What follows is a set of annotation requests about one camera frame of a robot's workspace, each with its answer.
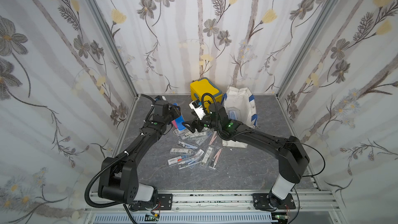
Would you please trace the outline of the clear case blue label compass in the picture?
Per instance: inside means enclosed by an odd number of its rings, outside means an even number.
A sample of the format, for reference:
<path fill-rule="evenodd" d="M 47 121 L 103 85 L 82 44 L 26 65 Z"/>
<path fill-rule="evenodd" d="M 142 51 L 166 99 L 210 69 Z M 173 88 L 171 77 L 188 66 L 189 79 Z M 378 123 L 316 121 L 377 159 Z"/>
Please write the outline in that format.
<path fill-rule="evenodd" d="M 229 118 L 232 120 L 240 120 L 241 119 L 240 110 L 235 107 L 229 107 L 227 109 L 227 113 L 228 113 Z"/>

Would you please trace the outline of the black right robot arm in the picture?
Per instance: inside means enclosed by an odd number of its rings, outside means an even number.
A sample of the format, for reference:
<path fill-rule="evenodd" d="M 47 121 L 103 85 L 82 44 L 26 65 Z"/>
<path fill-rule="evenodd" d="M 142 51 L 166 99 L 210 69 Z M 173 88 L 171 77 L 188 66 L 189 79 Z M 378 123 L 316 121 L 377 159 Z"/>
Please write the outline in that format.
<path fill-rule="evenodd" d="M 287 206 L 291 190 L 298 184 L 310 162 L 303 144 L 295 136 L 281 138 L 258 131 L 248 125 L 230 119 L 225 108 L 218 102 L 211 103 L 208 110 L 198 100 L 189 104 L 194 120 L 183 122 L 192 133 L 210 128 L 224 141 L 241 142 L 266 151 L 278 160 L 276 181 L 270 192 L 263 198 L 254 196 L 254 207 L 262 211 L 275 211 Z"/>

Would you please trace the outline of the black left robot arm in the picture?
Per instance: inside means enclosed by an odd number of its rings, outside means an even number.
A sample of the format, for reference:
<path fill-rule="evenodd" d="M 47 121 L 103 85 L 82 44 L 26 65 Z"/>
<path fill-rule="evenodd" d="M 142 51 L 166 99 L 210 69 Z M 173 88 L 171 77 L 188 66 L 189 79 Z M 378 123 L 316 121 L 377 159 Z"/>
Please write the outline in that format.
<path fill-rule="evenodd" d="M 89 181 L 84 198 L 94 208 L 106 208 L 137 201 L 150 202 L 155 187 L 140 184 L 137 167 L 144 155 L 166 132 L 167 126 L 181 116 L 180 107 L 165 100 L 152 101 L 139 136 L 114 158 L 107 157 L 101 170 Z"/>

